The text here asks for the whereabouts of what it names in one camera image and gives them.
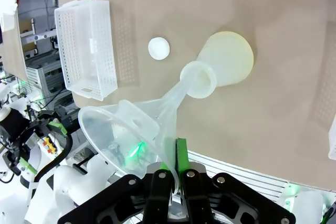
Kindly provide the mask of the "white round flask cap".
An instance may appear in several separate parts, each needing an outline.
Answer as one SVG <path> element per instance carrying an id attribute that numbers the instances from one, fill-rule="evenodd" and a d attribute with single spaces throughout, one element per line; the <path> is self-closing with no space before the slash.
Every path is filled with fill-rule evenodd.
<path id="1" fill-rule="evenodd" d="M 163 37 L 152 38 L 148 43 L 148 52 L 155 60 L 163 60 L 170 53 L 169 42 Z"/>

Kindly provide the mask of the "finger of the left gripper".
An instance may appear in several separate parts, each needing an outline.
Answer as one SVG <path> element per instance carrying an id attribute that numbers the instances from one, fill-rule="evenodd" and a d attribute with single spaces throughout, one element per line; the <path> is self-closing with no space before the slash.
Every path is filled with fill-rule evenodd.
<path id="1" fill-rule="evenodd" d="M 36 169 L 24 158 L 16 156 L 14 153 L 6 152 L 3 154 L 3 160 L 7 167 L 16 175 L 19 176 L 21 172 L 30 172 L 36 175 Z"/>
<path id="2" fill-rule="evenodd" d="M 34 120 L 30 122 L 28 132 L 36 134 L 49 134 L 51 132 L 67 134 L 66 128 L 61 123 L 50 120 Z"/>

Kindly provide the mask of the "clear plastic funnel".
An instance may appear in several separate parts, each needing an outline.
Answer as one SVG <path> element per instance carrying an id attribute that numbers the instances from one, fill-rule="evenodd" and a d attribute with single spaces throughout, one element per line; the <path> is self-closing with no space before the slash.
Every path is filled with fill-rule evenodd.
<path id="1" fill-rule="evenodd" d="M 95 150 L 124 174 L 144 177 L 150 164 L 162 162 L 179 188 L 176 171 L 176 116 L 199 72 L 188 73 L 160 99 L 85 106 L 80 109 L 80 127 Z"/>

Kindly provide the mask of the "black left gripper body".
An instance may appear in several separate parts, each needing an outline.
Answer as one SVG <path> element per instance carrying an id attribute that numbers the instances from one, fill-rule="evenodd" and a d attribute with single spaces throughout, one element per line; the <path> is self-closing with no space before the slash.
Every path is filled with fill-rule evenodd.
<path id="1" fill-rule="evenodd" d="M 29 156 L 26 145 L 29 139 L 29 120 L 13 108 L 0 109 L 0 143 L 5 152 L 3 156 Z"/>

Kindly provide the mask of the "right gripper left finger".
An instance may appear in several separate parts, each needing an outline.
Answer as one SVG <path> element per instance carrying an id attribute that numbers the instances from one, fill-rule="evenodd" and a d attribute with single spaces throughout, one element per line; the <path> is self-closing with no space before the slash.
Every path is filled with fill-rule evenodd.
<path id="1" fill-rule="evenodd" d="M 158 168 L 143 178 L 127 174 L 59 218 L 58 224 L 123 224 L 144 213 L 144 224 L 167 224 L 174 178 Z"/>

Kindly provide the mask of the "translucent plastic Erlenmeyer flask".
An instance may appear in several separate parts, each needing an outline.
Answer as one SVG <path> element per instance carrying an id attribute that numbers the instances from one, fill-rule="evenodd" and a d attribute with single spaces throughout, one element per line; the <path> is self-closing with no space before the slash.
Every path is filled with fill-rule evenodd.
<path id="1" fill-rule="evenodd" d="M 197 58 L 182 69 L 180 78 L 195 76 L 187 94 L 203 99 L 216 88 L 245 80 L 253 66 L 254 54 L 248 41 L 238 33 L 221 31 L 208 38 Z"/>

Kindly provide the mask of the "grey metal equipment cabinet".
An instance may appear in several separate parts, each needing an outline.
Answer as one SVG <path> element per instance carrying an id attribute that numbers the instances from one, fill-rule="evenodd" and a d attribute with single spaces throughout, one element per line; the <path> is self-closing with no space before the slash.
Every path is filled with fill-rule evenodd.
<path id="1" fill-rule="evenodd" d="M 65 87 L 58 50 L 34 56 L 25 61 L 27 81 L 21 81 L 22 91 L 38 90 L 36 98 L 39 107 L 53 109 L 58 105 L 73 103 L 72 94 Z"/>

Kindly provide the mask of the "white perforated plastic basket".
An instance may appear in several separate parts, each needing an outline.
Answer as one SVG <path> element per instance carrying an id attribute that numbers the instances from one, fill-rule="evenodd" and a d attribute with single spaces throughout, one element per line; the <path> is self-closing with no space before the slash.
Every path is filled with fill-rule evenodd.
<path id="1" fill-rule="evenodd" d="M 109 1 L 71 1 L 54 16 L 66 89 L 102 101 L 118 88 Z"/>

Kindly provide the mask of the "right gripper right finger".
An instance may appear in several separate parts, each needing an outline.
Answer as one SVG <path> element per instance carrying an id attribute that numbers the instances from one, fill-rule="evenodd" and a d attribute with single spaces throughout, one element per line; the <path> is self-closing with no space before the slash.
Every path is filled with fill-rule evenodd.
<path id="1" fill-rule="evenodd" d="M 232 224 L 296 224 L 293 213 L 228 173 L 210 177 L 188 158 L 187 142 L 176 139 L 176 169 L 190 224 L 215 224 L 214 214 Z"/>

